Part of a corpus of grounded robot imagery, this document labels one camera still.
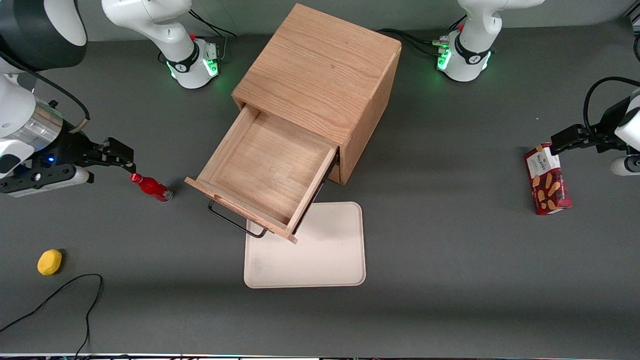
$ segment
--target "green status light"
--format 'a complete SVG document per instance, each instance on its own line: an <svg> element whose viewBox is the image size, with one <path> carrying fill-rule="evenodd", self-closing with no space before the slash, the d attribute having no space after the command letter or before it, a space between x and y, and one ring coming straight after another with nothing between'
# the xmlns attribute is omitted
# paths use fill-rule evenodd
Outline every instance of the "green status light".
<svg viewBox="0 0 640 360"><path fill-rule="evenodd" d="M202 59L202 63L207 68L207 71L212 78L218 75L218 62L216 60Z"/></svg>
<svg viewBox="0 0 640 360"><path fill-rule="evenodd" d="M171 65L169 65L169 62L166 62L166 66L169 68L169 71L171 72L171 77L175 79L175 74L173 73L173 69L171 68Z"/></svg>
<svg viewBox="0 0 640 360"><path fill-rule="evenodd" d="M446 69L447 65L449 64L450 58L451 50L447 49L443 54L440 55L440 58L438 59L438 68L440 68L440 70Z"/></svg>
<svg viewBox="0 0 640 360"><path fill-rule="evenodd" d="M486 64L489 62L489 57L491 56L491 51L486 55L486 59L484 60L484 65L482 65L482 69L486 69Z"/></svg>

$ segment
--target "yellow ball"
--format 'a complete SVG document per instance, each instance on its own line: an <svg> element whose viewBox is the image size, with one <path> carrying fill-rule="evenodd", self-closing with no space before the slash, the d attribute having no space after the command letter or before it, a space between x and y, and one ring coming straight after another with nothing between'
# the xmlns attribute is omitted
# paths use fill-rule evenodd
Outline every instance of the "yellow ball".
<svg viewBox="0 0 640 360"><path fill-rule="evenodd" d="M60 268L60 263L62 263L62 253L56 249L47 250L38 260L38 272L44 276L53 275Z"/></svg>

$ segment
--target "open drawer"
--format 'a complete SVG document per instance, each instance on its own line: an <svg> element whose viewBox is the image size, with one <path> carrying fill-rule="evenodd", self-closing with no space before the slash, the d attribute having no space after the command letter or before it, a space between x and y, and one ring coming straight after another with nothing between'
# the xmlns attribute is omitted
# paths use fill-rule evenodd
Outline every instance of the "open drawer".
<svg viewBox="0 0 640 360"><path fill-rule="evenodd" d="M336 153L331 141L247 104L198 178L185 182L296 243L294 234Z"/></svg>

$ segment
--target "black cable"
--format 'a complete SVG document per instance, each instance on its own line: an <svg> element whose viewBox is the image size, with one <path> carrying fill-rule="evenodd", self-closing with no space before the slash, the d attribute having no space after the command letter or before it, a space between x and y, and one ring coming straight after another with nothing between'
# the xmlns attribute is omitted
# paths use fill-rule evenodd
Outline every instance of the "black cable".
<svg viewBox="0 0 640 360"><path fill-rule="evenodd" d="M223 29L223 28L221 28L221 27L219 27L219 26L215 26L214 24L211 24L211 23L207 22L205 19L203 19L200 15L198 15L198 13L196 13L196 12L195 12L195 11L193 11L193 10L189 10L189 15L193 16L194 18L196 18L196 19L197 19L197 20L199 20L200 22L203 22L204 24L206 24L207 26L209 26L213 31L217 32L220 36L222 36L222 34L220 34L220 33L218 32L218 30L220 30L220 31L224 31L224 32L226 32L227 34L229 34L229 35L231 35L231 36L233 36L233 37L237 37L237 35L236 35L236 34L234 34L234 33L232 33L231 31L229 31L229 30L225 30L225 29Z"/></svg>
<svg viewBox="0 0 640 360"><path fill-rule="evenodd" d="M2 329L0 329L0 333L2 333L3 331L9 329L11 326L23 321L24 319L30 317L31 315L34 315L38 310L40 310L40 308L45 306L46 303L49 300L51 300L54 296L56 296L67 285L71 284L72 282L74 282L74 281L76 281L78 279L86 277L86 276L97 276L100 279L100 283L98 284L98 292L95 294L95 299L93 300L93 304L91 304L91 307L89 307L89 310L87 310L86 315L84 316L84 320L86 322L86 335L84 336L84 341L83 341L82 345L80 345L80 347L78 348L78 351L76 351L75 358L77 359L78 354L80 353L82 348L86 345L86 342L89 341L89 337L91 335L90 332L89 332L89 314L91 313L91 310L93 310L93 307L96 305L96 303L98 303L98 299L100 298L100 295L102 295L102 289L104 287L104 278L100 274L78 275L75 278L65 282L63 286L60 286L56 291L53 292L53 294L49 295L49 297L47 297L40 305L38 305L38 307L36 307L35 310L33 310L32 312L28 313L27 315L24 315L24 316L18 318L17 320L12 321L11 323L9 323L9 325L7 325L7 326L3 327Z"/></svg>
<svg viewBox="0 0 640 360"><path fill-rule="evenodd" d="M587 91L587 96L584 98L584 107L582 108L582 119L584 121L584 127L589 131L589 135L593 136L596 140L600 141L600 139L593 132L593 128L591 128L591 124L589 123L589 101L591 100L591 95L593 95L593 91L596 90L598 86L602 83L606 83L607 81L620 81L621 83L627 83L630 85L635 85L640 87L640 81L631 80L627 78L623 78L620 76L609 76L607 78L600 79L596 81L595 84L591 85L589 91Z"/></svg>
<svg viewBox="0 0 640 360"><path fill-rule="evenodd" d="M162 59L160 59L160 56L164 56L162 51L158 51L158 62L159 63L166 63L166 58L164 58L164 61L163 61Z"/></svg>
<svg viewBox="0 0 640 360"><path fill-rule="evenodd" d="M19 62L14 60L11 56L7 55L3 51L0 51L0 57L2 57L2 59L4 59L6 62L8 62L9 65L11 65L11 66L13 66L15 68L18 68L20 70L24 70L24 71L28 72L29 74L35 76L36 78L44 81L47 84L49 84L49 86L53 87L57 91L65 94L69 99L73 100L78 106L80 106L80 108L84 112L84 118L86 120L91 120L91 116L89 115L89 110L82 103L82 101L80 101L77 97L73 96L73 94L71 94L70 92L66 91L62 86L59 86L58 84L56 84L53 81L45 78L44 76L38 74L37 72L29 69L28 67L21 65Z"/></svg>
<svg viewBox="0 0 640 360"><path fill-rule="evenodd" d="M423 40L419 37L415 37L409 33L407 33L406 31L402 31L402 30L398 30L398 29L380 29L378 30L378 33L393 33L393 34L397 34L400 35L401 37L407 37L410 38L411 40L415 41L415 42L419 42L421 44L427 44L427 45L431 45L431 42L428 40Z"/></svg>
<svg viewBox="0 0 640 360"><path fill-rule="evenodd" d="M222 34L213 26L213 24L209 24L208 22L206 22L203 18L201 18L199 15L197 15L196 13L192 13L191 10L189 11L189 15L191 15L192 17L194 17L196 20L203 22L204 24L206 24L210 29L212 29L216 34L218 34L219 37L222 37Z"/></svg>
<svg viewBox="0 0 640 360"><path fill-rule="evenodd" d="M459 23L462 22L462 20L464 20L467 17L467 14L465 14L465 16L461 17L460 19L458 19L458 21L454 22L453 24L451 24L451 26L449 26L449 30L453 30L456 26L458 26Z"/></svg>
<svg viewBox="0 0 640 360"><path fill-rule="evenodd" d="M627 16L631 15L631 13L634 12L638 8L638 6L640 6L640 3L636 4L633 9L629 10L627 12Z"/></svg>
<svg viewBox="0 0 640 360"><path fill-rule="evenodd" d="M379 33L392 33L392 34L396 34L399 37L401 37L403 40L407 41L409 43L409 45L413 46L414 48L416 48L416 50L420 51L423 54L427 54L427 55L435 55L437 54L437 52L435 51L426 51L425 49L421 48L418 46L418 44L422 44L422 45L431 45L431 42L428 42L426 40L423 40L421 38L415 37L409 33L405 33L404 31L400 31L400 30L396 30L396 29L380 29L378 30Z"/></svg>

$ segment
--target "red snack box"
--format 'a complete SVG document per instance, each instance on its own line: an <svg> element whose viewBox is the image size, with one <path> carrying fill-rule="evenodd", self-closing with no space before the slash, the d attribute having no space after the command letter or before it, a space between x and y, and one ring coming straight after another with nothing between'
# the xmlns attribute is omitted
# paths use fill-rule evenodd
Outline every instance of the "red snack box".
<svg viewBox="0 0 640 360"><path fill-rule="evenodd" d="M571 207L560 159L551 155L550 146L550 142L538 145L524 157L538 215L551 215Z"/></svg>

